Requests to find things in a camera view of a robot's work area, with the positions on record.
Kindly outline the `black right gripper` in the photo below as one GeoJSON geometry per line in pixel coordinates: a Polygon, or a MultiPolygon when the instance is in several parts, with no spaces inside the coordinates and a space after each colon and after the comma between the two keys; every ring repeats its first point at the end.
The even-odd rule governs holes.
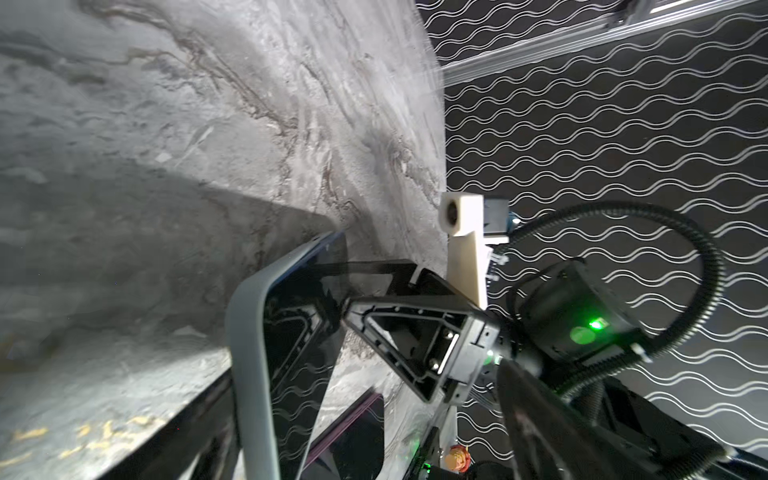
{"type": "Polygon", "coordinates": [[[390,276],[388,296],[352,297],[343,321],[426,403],[498,408],[504,360],[540,377],[540,349],[519,320],[500,323],[437,273],[411,260],[326,265],[330,276],[390,276]]]}

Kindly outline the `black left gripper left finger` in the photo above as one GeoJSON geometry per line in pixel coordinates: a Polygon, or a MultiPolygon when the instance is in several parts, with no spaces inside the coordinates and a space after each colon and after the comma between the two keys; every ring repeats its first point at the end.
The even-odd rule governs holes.
{"type": "Polygon", "coordinates": [[[240,453],[230,371],[219,376],[103,479],[232,479],[240,453]]]}

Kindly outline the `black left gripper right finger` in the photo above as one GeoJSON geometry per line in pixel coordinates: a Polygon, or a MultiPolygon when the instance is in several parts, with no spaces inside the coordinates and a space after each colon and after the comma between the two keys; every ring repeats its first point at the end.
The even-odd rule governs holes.
{"type": "Polygon", "coordinates": [[[518,479],[652,479],[515,362],[498,366],[496,391],[518,479]]]}

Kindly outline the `light blue phone case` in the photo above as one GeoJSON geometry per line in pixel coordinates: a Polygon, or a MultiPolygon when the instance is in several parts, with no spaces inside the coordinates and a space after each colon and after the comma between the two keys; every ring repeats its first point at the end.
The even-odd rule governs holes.
{"type": "Polygon", "coordinates": [[[268,294],[274,285],[338,236],[337,232],[325,232],[285,254],[243,280],[228,303],[225,331],[231,356],[237,430],[245,473],[250,479],[281,477],[264,334],[268,294]]]}

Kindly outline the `black smartphone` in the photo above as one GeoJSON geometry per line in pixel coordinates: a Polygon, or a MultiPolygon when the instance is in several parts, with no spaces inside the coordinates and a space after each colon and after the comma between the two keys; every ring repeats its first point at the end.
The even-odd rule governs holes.
{"type": "Polygon", "coordinates": [[[300,479],[376,479],[384,463],[384,397],[369,389],[316,439],[300,479]]]}
{"type": "Polygon", "coordinates": [[[344,235],[329,234],[269,289],[264,335],[281,479],[301,475],[343,343],[339,309],[347,285],[338,267],[346,259],[344,235]]]}

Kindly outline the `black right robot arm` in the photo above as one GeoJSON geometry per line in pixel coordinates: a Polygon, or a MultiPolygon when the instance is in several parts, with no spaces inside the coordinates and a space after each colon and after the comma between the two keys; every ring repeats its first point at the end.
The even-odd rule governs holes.
{"type": "Polygon", "coordinates": [[[481,259],[492,274],[508,249],[543,230],[597,216],[634,217],[675,232],[695,249],[701,280],[683,311],[649,336],[586,261],[571,257],[521,278],[507,315],[477,302],[411,261],[354,262],[342,273],[387,275],[382,295],[354,296],[342,308],[359,335],[422,400],[459,404],[476,381],[477,402],[502,416],[513,461],[473,462],[460,446],[439,445],[438,427],[407,469],[410,479],[763,479],[767,463],[672,419],[629,391],[617,375],[685,343],[712,316],[725,287],[724,256],[713,238],[669,209],[626,201],[564,208],[507,229],[481,259]]]}

